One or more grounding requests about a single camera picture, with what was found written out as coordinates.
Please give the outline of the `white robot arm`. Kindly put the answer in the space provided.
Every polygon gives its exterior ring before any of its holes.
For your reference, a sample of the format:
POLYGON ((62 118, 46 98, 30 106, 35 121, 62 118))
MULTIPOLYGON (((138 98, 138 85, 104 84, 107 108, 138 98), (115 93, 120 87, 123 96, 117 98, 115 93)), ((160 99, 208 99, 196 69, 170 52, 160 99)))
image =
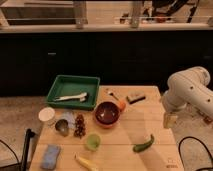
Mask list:
POLYGON ((213 90, 207 87, 210 79, 208 70, 200 66, 173 73, 168 78, 168 90, 161 97, 165 109, 163 126, 166 129, 173 126, 178 118, 177 112, 187 104, 213 119, 213 90))

